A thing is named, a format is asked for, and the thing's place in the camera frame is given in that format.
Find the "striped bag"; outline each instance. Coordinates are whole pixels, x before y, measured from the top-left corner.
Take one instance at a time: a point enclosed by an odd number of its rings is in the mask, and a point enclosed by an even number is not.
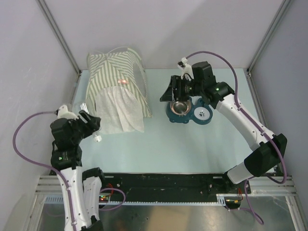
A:
[[[114,49],[107,54],[88,54],[90,79],[86,100],[95,109],[95,97],[104,88],[120,86],[140,102],[143,117],[152,117],[146,86],[146,73],[140,56],[131,48]]]

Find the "white cloth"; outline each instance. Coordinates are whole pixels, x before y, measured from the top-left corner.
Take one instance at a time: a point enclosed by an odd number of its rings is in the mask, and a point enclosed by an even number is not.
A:
[[[104,88],[95,97],[97,116],[101,118],[101,133],[144,132],[141,103],[126,88]]]

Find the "transparent object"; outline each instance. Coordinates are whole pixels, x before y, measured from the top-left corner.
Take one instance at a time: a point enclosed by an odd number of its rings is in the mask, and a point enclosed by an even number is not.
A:
[[[82,102],[78,102],[78,103],[75,103],[73,105],[72,111],[76,115],[78,115],[81,110],[84,110],[86,113],[88,113],[91,116],[98,117],[97,113],[95,111],[94,105],[92,105],[90,100],[85,100],[85,101],[82,101]],[[100,130],[94,132],[92,134],[92,136],[93,136],[93,139],[94,139],[95,142],[100,142],[102,140]]]

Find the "stainless steel bowl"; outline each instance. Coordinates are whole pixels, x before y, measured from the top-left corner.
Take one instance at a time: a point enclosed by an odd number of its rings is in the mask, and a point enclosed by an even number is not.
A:
[[[187,113],[192,108],[192,103],[189,100],[186,102],[179,102],[179,101],[170,102],[170,108],[174,114],[178,116],[184,116],[187,115]]]

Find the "white wall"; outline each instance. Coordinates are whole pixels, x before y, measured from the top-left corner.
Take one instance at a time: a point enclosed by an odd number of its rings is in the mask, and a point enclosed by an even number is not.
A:
[[[81,69],[87,69],[89,51],[127,45],[141,51],[147,68],[175,68],[183,56],[200,50],[246,68],[282,0],[46,2]],[[226,67],[217,58],[206,59]]]
[[[308,217],[308,1],[296,0],[253,69],[270,128],[288,139],[285,161]]]
[[[15,207],[13,214],[21,217],[12,218],[6,228],[19,231],[39,175],[46,170],[15,154],[13,132],[29,115],[68,102],[77,76],[36,1],[1,1],[0,21],[0,230]],[[43,115],[26,124],[17,143],[25,155],[50,162],[49,124],[54,119]]]

